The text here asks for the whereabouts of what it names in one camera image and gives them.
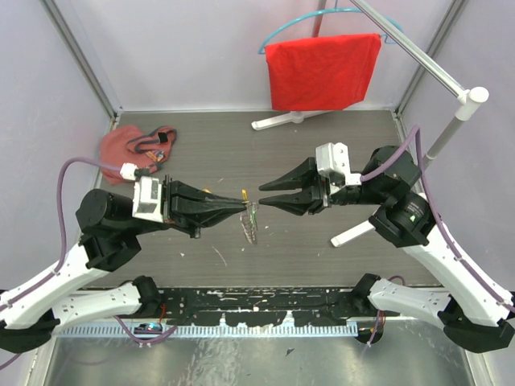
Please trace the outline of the large keyring with yellow grip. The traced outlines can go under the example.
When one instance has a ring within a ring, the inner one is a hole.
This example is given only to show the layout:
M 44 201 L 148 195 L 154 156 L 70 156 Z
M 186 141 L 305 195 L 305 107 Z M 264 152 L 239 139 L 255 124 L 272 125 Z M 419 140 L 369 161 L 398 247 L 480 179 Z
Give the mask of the large keyring with yellow grip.
M 256 203 L 249 200 L 249 196 L 247 190 L 243 189 L 241 191 L 242 198 L 245 204 L 245 210 L 240 214 L 240 222 L 243 229 L 243 233 L 247 241 L 253 245 L 258 244 L 258 223 L 256 226 L 251 224 L 249 207 L 252 203 Z

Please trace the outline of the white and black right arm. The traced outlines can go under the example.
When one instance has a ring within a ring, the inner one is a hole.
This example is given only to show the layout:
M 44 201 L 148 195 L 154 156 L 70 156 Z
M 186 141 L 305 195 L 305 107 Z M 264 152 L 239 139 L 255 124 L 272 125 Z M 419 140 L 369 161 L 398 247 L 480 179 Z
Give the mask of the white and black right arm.
M 293 170 L 261 185 L 260 204 L 296 216 L 334 205 L 373 205 L 375 212 L 333 245 L 374 231 L 422 264 L 445 293 L 366 273 L 352 289 L 352 308 L 364 317 L 390 311 L 417 318 L 474 353 L 504 349 L 514 336 L 514 294 L 495 283 L 448 235 L 427 196 L 413 189 L 421 175 L 410 153 L 398 146 L 375 149 L 365 168 L 355 172 L 348 147 L 327 143 Z

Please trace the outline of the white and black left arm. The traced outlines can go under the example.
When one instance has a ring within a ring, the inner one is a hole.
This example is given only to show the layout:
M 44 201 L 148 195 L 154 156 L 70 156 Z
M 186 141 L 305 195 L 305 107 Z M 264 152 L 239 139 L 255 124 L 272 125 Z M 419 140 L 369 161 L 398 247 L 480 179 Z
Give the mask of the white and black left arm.
M 138 236 L 175 229 L 193 239 L 244 212 L 247 203 L 180 181 L 142 177 L 133 197 L 91 190 L 76 212 L 81 237 L 58 261 L 1 294 L 1 348 L 22 354 L 69 327 L 98 318 L 153 318 L 163 303 L 154 280 L 139 276 L 115 289 L 74 293 L 120 269 L 141 251 Z

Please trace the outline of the key with green tag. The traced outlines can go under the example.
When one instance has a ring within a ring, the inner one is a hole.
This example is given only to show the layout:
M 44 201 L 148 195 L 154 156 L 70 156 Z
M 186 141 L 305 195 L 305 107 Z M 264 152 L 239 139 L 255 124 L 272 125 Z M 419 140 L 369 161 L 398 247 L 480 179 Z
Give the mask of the key with green tag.
M 258 211 L 258 204 L 252 203 L 249 207 L 249 213 L 250 213 L 251 224 L 253 226 L 257 225 L 257 211 Z

